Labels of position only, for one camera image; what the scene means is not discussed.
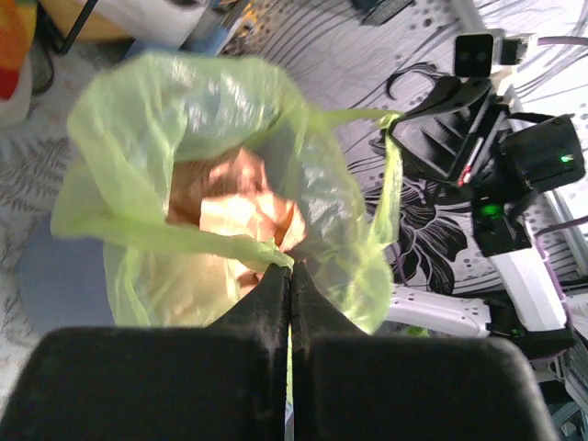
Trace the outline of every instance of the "red object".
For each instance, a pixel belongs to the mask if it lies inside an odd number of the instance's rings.
[[[20,71],[0,66],[0,98],[10,99],[17,90]]]

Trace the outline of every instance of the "green led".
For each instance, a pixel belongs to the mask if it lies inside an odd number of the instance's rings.
[[[502,206],[496,204],[486,205],[480,209],[480,214],[489,218],[496,218],[504,214],[504,209]]]

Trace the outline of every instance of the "green plastic bag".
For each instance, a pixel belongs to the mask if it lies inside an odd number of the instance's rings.
[[[354,119],[385,125],[396,116],[322,111],[258,59],[143,55],[98,75],[75,104],[68,130],[80,155],[51,229],[104,241],[117,324],[206,326],[238,301],[230,259],[256,271],[294,262],[273,243],[165,221],[175,162],[242,145],[265,162],[272,191],[297,202],[307,237],[294,254],[307,259],[318,289],[373,332],[393,289],[384,249],[397,236],[400,152],[388,140],[384,191],[370,222],[332,128]]]

